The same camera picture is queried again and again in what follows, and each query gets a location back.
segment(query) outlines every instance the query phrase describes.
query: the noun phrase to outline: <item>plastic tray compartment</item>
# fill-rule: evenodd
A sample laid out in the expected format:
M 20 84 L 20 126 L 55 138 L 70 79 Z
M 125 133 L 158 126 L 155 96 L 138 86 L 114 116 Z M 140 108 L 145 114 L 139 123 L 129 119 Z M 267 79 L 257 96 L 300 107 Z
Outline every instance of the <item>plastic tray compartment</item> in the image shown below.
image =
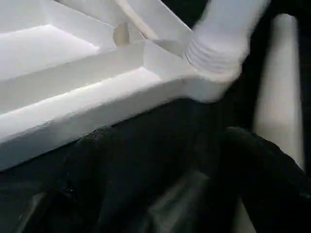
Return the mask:
M 50 0 L 0 0 L 0 84 L 115 47 L 114 28 Z
M 191 75 L 147 41 L 26 75 L 11 91 L 0 85 L 0 170 L 186 96 Z

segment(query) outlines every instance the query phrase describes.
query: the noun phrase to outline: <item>white plastic bottle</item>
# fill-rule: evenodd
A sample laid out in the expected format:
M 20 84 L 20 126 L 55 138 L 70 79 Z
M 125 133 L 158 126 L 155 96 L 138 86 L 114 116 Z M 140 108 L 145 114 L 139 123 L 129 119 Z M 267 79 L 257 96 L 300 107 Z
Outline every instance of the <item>white plastic bottle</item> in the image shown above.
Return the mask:
M 223 83 L 217 100 L 240 74 L 249 52 L 249 39 L 269 0 L 211 0 L 197 23 L 185 58 L 202 72 Z

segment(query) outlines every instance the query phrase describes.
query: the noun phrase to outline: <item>white cylindrical pipe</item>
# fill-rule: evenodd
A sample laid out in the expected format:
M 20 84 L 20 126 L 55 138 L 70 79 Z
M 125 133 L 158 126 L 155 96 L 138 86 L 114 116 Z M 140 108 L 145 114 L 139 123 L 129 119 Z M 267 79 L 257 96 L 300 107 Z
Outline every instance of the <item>white cylindrical pipe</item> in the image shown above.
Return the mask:
M 239 75 L 249 52 L 251 32 L 269 2 L 211 0 L 195 26 L 185 58 L 196 69 L 223 82 L 220 91 L 224 92 Z
M 297 25 L 294 17 L 274 21 L 272 48 L 262 80 L 255 132 L 277 144 L 303 168 Z

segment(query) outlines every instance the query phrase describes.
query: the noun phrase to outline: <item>black cloth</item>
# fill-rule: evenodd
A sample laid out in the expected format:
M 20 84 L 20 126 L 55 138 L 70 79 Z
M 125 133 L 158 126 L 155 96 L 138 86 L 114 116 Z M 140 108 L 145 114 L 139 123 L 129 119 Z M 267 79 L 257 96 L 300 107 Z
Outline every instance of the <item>black cloth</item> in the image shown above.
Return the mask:
M 239 198 L 258 233 L 311 229 L 311 180 L 254 133 L 227 128 L 210 180 L 193 169 L 187 150 L 179 160 L 167 156 L 160 170 L 132 154 L 124 159 L 120 152 L 131 142 L 123 144 L 111 129 L 81 139 L 54 182 L 31 199 L 14 233 L 228 233 Z M 124 162 L 148 169 L 123 172 Z

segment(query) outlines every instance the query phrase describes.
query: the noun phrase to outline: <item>white plastic part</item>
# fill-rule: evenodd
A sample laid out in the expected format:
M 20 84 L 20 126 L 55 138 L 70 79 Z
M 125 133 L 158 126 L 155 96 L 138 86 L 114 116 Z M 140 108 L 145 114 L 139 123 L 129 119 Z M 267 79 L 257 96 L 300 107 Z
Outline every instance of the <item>white plastic part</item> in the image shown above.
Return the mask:
M 161 0 L 114 0 L 151 40 L 171 40 L 184 48 L 191 29 L 178 18 Z
M 274 20 L 272 47 L 267 58 L 256 110 L 255 132 L 276 143 L 303 168 L 297 25 L 294 17 Z M 256 233 L 241 205 L 236 233 Z
M 211 0 L 196 25 L 185 52 L 200 70 L 216 74 L 239 73 L 249 51 L 249 39 L 269 0 Z
M 116 41 L 124 40 L 123 35 L 128 36 L 128 42 L 137 42 L 144 39 L 131 19 L 122 11 L 115 0 L 56 0 L 70 8 L 80 11 L 88 16 L 107 23 L 117 28 Z
M 55 1 L 0 0 L 0 7 L 0 86 L 116 47 L 113 27 Z
M 0 170 L 177 98 L 209 102 L 222 86 L 148 41 L 39 71 L 19 84 L 13 94 L 0 85 Z

